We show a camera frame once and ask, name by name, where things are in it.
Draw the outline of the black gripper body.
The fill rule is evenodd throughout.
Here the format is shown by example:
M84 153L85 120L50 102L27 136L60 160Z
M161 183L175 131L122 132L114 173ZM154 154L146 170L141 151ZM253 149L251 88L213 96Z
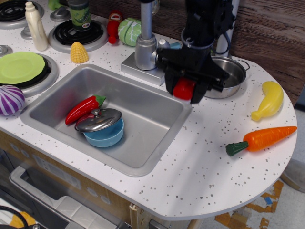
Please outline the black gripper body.
M210 48L195 49L183 45L180 49L158 48L156 65L166 72L180 72L182 77L197 82L211 80L208 90L222 91L229 74L220 68L210 54Z

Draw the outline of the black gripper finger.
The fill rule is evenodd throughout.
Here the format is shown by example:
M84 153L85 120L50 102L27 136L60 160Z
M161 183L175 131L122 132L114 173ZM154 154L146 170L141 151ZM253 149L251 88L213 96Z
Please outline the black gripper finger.
M182 77L180 72L172 71L172 70L167 70L165 72L165 85L166 85L166 90L173 95L174 88L176 84L178 83L179 79Z
M196 82L190 103L197 104L201 101L209 88L210 82L211 80L198 80Z

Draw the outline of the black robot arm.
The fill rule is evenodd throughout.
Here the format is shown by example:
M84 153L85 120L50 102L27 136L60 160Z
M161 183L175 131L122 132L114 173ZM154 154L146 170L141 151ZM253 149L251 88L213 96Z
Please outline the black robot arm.
M233 28L232 1L188 0L180 49L158 48L156 65L165 72L167 91L197 104L211 89L222 91L229 74L211 58L215 39Z

